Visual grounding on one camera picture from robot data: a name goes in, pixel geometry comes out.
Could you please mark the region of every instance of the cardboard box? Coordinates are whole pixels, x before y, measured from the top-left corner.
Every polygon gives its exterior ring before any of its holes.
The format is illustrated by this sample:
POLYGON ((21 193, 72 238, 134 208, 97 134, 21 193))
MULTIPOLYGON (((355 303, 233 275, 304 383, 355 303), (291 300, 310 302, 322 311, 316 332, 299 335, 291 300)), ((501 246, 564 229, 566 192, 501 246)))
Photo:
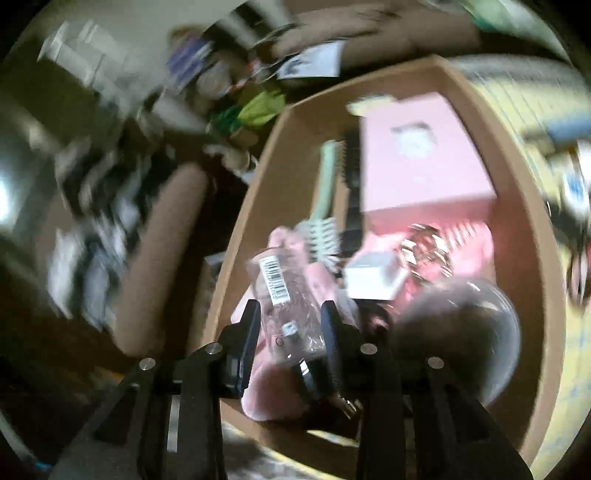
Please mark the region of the cardboard box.
POLYGON ((439 228, 488 220, 496 195, 476 148, 449 102, 428 93, 361 119, 363 215, 372 231, 411 223, 439 228))
MULTIPOLYGON (((249 285, 246 261, 278 225, 306 218, 314 195, 320 146, 357 121, 345 106, 363 95, 398 99, 439 92, 452 104, 485 164, 497 202, 489 227, 498 286, 519 314, 522 347, 515 375, 489 410, 531 464, 554 410, 565 339, 562 273, 552 228, 531 174, 485 101, 447 61, 430 57, 342 83, 290 106, 267 142, 238 217, 206 327, 193 344, 217 338, 249 285)), ((264 446, 312 468, 355 476, 356 450, 306 433, 296 425, 256 423, 237 401, 221 402, 222 418, 264 446)))

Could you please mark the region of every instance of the metal screw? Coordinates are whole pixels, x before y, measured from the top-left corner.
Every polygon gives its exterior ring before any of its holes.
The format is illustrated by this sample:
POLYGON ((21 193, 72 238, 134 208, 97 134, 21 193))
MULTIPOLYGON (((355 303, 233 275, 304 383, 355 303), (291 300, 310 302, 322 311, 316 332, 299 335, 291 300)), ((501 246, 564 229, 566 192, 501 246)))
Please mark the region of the metal screw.
POLYGON ((377 351, 378 347, 376 347, 373 343, 364 343, 361 346, 361 353, 364 355, 373 355, 377 351))
POLYGON ((144 358, 142 361, 139 362, 139 367, 142 370, 150 370, 151 368, 154 368, 155 365, 156 360, 150 357, 144 358))
POLYGON ((440 368, 443 368, 443 365, 445 365, 443 360, 441 360, 438 356, 432 356, 431 358, 429 358, 429 360, 427 360, 427 363, 431 368, 434 368, 435 370, 439 370, 440 368))
POLYGON ((221 352, 222 348, 223 347, 220 343, 212 342, 207 344, 207 346, 205 347, 205 351, 209 353, 209 355, 215 355, 216 353, 221 352))

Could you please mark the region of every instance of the blue object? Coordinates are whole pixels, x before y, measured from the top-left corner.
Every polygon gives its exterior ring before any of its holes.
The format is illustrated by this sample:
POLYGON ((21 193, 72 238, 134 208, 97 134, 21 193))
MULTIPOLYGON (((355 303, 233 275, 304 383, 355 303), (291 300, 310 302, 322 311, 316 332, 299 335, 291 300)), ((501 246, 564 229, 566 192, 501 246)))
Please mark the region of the blue object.
POLYGON ((551 121, 545 125, 555 145, 591 137, 591 115, 585 114, 567 120, 551 121))

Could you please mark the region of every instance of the pink cloth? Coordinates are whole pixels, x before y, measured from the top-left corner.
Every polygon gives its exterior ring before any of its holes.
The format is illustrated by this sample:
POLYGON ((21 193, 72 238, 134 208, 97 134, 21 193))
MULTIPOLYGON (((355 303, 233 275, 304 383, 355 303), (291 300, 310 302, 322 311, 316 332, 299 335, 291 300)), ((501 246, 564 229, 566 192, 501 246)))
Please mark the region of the pink cloth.
MULTIPOLYGON (((454 275, 465 277, 478 275, 481 269, 492 261, 494 255, 492 234, 484 222, 462 222, 454 227, 443 229, 440 233, 450 248, 450 260, 454 275)), ((380 236, 370 232, 365 235, 361 248, 353 258, 371 251, 397 251, 400 243, 406 237, 408 237, 408 232, 380 236)), ((421 269, 421 275, 431 281, 441 278, 437 264, 431 264, 421 269)), ((420 289, 421 287, 415 282, 407 281, 401 294, 391 302, 384 302, 382 306, 386 308, 392 318, 395 318, 420 289)))
MULTIPOLYGON (((477 275, 482 267, 492 260, 493 242, 488 227, 480 223, 461 223, 445 229, 442 236, 451 249, 450 258, 453 272, 457 275, 477 275)), ((368 251, 396 250, 407 232, 392 235, 366 235, 361 249, 355 254, 368 251)), ((269 247, 288 248, 296 256, 305 272, 310 291, 319 305, 325 300, 337 301, 336 283, 332 275, 321 263, 308 263, 309 253, 304 241, 293 231, 279 227, 269 236, 269 247)), ((426 269, 421 273, 430 280, 437 278, 438 267, 426 269)), ((397 316, 404 306, 418 293, 419 287, 408 281, 402 294, 384 307, 392 317, 397 316)), ((232 313, 231 321, 240 321, 248 300, 253 299, 249 287, 232 313)), ((306 412, 308 405, 297 393, 296 380, 286 367, 274 365, 266 348, 265 335, 261 331, 256 346, 249 387, 242 397, 242 409, 246 416, 256 421, 294 419, 306 412)))

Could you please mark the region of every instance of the clothes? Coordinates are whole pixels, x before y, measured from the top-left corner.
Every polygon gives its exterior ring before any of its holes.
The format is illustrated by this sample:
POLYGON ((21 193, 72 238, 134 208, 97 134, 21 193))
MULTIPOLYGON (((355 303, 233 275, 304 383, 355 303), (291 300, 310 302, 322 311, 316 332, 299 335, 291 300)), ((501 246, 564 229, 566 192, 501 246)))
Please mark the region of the clothes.
POLYGON ((78 218, 70 232, 58 232, 47 278, 49 295, 66 317, 80 314, 97 330, 112 325, 111 304, 128 258, 174 168, 156 155, 131 168, 117 151, 99 155, 87 142, 75 142, 56 162, 63 196, 78 218))

